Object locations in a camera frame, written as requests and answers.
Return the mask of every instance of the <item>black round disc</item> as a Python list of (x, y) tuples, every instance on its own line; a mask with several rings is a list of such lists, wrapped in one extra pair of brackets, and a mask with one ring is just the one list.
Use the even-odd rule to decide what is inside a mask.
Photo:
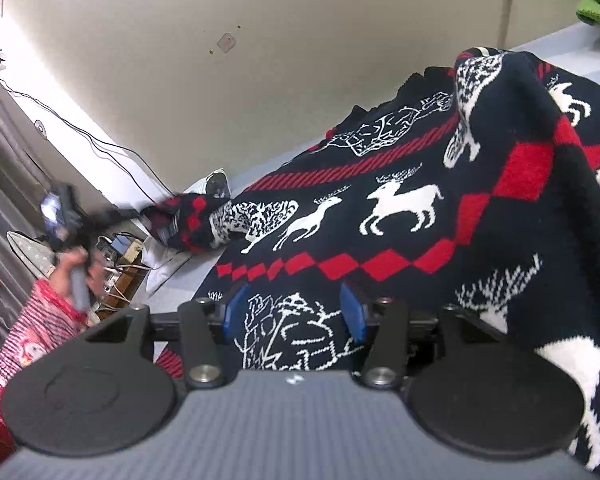
[(533, 352), (477, 344), (417, 375), (407, 406), (446, 444), (482, 458), (522, 460), (568, 446), (584, 399), (571, 377)]
[(93, 456), (160, 428), (175, 402), (172, 379), (140, 357), (116, 357), (103, 352), (96, 365), (43, 362), (16, 374), (0, 402), (15, 441), (56, 456)]

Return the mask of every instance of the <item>hand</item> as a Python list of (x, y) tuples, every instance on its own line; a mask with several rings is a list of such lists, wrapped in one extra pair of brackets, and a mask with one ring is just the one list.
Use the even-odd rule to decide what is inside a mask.
[[(58, 256), (58, 265), (49, 277), (51, 288), (71, 306), (74, 304), (74, 298), (71, 295), (71, 269), (86, 262), (87, 256), (87, 251), (82, 247), (60, 254)], [(104, 295), (102, 254), (98, 251), (94, 251), (91, 255), (91, 267), (85, 281), (97, 298)]]

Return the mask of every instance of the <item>red sleeve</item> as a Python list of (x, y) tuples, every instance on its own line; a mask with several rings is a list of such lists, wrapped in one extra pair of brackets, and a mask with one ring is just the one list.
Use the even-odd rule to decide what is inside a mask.
[[(0, 352), (0, 394), (19, 370), (80, 333), (85, 320), (86, 316), (58, 297), (48, 282), (36, 282)], [(13, 441), (0, 418), (0, 462), (13, 449)]]

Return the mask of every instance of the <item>sweater cuff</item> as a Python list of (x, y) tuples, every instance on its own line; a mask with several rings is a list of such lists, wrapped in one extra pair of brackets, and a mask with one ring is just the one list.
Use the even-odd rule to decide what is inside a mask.
[(86, 323), (87, 313), (75, 310), (67, 300), (58, 296), (58, 293), (51, 288), (51, 285), (49, 285), (47, 280), (37, 280), (35, 286), (38, 288), (45, 301), (48, 301), (53, 306), (57, 307), (67, 317), (82, 324)]

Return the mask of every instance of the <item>gray ribbed surface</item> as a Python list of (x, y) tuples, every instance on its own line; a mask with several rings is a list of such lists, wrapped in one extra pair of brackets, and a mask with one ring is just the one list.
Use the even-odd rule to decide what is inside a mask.
[(230, 386), (190, 394), (145, 442), (90, 460), (22, 450), (0, 480), (594, 480), (566, 453), (483, 462), (441, 446), (397, 396), (346, 372), (243, 371)]

